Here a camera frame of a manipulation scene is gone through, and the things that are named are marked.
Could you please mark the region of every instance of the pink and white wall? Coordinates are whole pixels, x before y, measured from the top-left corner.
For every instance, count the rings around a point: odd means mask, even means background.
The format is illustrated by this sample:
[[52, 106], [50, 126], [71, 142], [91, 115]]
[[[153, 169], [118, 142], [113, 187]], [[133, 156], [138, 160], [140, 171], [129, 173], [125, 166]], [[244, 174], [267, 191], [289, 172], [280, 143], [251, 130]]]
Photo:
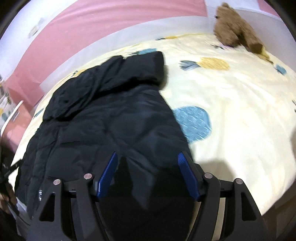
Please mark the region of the pink and white wall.
[[[222, 0], [31, 0], [0, 39], [0, 74], [32, 109], [56, 82], [106, 52], [185, 33], [212, 33]], [[296, 71], [296, 43], [264, 0], [228, 0], [266, 49]]]

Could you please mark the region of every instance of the blue gripper pad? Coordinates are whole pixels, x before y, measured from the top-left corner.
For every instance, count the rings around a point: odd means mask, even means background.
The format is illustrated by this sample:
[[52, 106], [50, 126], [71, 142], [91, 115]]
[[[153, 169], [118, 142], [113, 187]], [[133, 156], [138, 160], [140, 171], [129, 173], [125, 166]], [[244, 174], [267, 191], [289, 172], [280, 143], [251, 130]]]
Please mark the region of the blue gripper pad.
[[185, 180], [190, 196], [197, 201], [200, 197], [198, 182], [183, 153], [178, 155], [178, 165]]
[[118, 164], [118, 157], [117, 157], [117, 154], [114, 152], [99, 180], [98, 193], [96, 195], [97, 197], [104, 197], [107, 195], [117, 164]]

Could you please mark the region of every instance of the brown stuffed animal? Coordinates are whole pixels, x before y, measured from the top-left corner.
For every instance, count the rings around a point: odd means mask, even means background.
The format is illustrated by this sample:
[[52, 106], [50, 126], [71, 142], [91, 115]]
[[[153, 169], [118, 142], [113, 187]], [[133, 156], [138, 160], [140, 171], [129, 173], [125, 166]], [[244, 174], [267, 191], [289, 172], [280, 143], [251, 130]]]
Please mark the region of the brown stuffed animal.
[[254, 29], [227, 3], [217, 8], [214, 33], [224, 45], [235, 47], [242, 44], [248, 51], [260, 54], [262, 42]]

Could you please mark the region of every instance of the mattress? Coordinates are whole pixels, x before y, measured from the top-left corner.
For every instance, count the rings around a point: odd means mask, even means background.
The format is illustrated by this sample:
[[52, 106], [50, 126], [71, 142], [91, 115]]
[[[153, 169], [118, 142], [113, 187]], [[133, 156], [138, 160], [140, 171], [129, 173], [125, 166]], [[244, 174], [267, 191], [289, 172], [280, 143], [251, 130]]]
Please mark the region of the mattress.
[[[296, 173], [296, 74], [269, 54], [270, 63], [242, 46], [223, 46], [214, 35], [170, 36], [124, 47], [90, 61], [59, 81], [39, 103], [16, 151], [21, 159], [42, 123], [52, 94], [82, 71], [114, 55], [162, 51], [167, 83], [161, 95], [187, 137], [194, 161], [219, 179], [241, 178], [264, 214]], [[10, 176], [14, 184], [16, 172]]]

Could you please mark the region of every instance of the black cable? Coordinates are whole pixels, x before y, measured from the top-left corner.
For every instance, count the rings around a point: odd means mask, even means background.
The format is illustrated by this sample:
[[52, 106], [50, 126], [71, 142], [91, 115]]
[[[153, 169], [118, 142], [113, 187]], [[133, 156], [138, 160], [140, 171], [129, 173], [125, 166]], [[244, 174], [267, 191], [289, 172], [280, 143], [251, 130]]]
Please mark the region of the black cable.
[[[7, 203], [7, 205], [8, 205], [11, 209], [13, 209], [13, 208], [11, 207], [11, 203], [5, 200], [5, 198], [4, 198], [4, 196], [3, 196], [2, 193], [1, 193], [1, 195], [2, 195], [3, 200]], [[20, 216], [20, 214], [16, 214], [16, 213], [15, 213], [15, 215], [16, 215], [21, 221], [23, 221], [26, 225], [31, 226], [31, 225], [28, 224], [25, 220], [23, 220], [23, 218]]]

